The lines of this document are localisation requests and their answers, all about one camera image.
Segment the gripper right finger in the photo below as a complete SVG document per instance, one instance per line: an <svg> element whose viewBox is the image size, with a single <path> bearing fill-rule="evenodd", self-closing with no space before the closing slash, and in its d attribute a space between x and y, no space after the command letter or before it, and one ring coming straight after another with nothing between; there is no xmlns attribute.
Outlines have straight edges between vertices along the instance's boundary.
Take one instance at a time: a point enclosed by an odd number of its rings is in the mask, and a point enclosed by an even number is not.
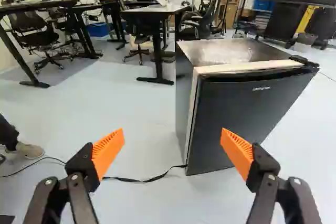
<svg viewBox="0 0 336 224"><path fill-rule="evenodd" d="M222 129L220 139L228 158L255 194L247 223L271 223L275 204L281 206L285 223L321 223L306 181L280 178L280 164L258 143L251 144L227 129Z"/></svg>

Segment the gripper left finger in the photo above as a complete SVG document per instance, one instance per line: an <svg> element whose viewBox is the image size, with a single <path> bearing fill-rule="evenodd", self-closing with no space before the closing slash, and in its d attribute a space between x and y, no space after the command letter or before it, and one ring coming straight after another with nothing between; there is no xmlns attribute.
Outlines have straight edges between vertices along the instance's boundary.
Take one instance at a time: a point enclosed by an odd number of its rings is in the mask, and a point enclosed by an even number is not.
<svg viewBox="0 0 336 224"><path fill-rule="evenodd" d="M122 129L85 144L65 164L65 178L47 177L36 185L23 222L60 223L69 204L74 223L98 223L89 194L97 190L123 145Z"/></svg>

